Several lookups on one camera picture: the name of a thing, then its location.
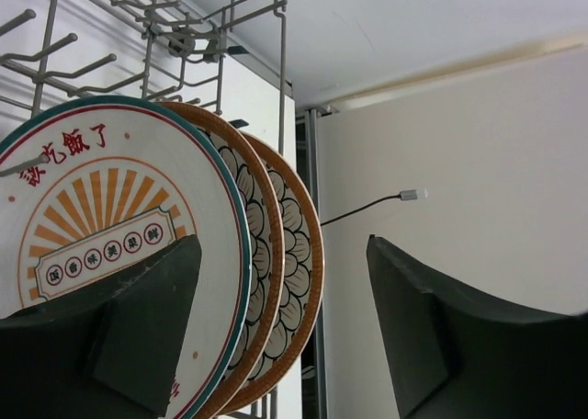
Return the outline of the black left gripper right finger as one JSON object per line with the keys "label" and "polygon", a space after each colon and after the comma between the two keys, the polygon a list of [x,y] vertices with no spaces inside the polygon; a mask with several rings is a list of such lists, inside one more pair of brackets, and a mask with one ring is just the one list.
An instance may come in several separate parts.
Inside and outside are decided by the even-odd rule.
{"label": "black left gripper right finger", "polygon": [[495,297],[388,240],[367,241],[402,418],[584,418],[587,317]]}

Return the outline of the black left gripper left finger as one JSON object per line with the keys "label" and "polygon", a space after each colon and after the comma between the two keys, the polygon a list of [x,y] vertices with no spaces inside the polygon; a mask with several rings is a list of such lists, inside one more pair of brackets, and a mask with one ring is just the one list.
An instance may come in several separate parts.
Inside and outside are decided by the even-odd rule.
{"label": "black left gripper left finger", "polygon": [[201,256],[188,235],[2,319],[2,417],[165,417]]}

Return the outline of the orange sunburst white plate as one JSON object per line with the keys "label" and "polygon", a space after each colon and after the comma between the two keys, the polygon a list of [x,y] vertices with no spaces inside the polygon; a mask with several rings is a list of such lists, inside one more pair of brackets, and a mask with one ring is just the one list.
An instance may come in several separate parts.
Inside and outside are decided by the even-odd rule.
{"label": "orange sunburst white plate", "polygon": [[1,143],[1,313],[121,271],[188,235],[198,287],[170,418],[203,418],[243,330],[252,243],[223,119],[176,102],[98,96],[51,108]]}

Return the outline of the floral plate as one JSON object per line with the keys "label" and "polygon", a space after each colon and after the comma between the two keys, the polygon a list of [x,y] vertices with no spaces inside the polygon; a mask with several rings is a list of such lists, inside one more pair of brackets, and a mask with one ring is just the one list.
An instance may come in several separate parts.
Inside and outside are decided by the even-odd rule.
{"label": "floral plate", "polygon": [[268,172],[240,131],[204,108],[171,101],[162,105],[204,132],[220,153],[239,190],[251,242],[252,277],[243,329],[220,383],[195,414],[197,418],[211,418],[257,371],[271,335],[284,269],[282,220]]}
{"label": "floral plate", "polygon": [[302,354],[322,302],[322,231],[311,196],[296,170],[272,147],[245,136],[257,151],[274,187],[285,239],[281,300],[273,331],[250,379],[233,398],[247,404],[273,389]]}

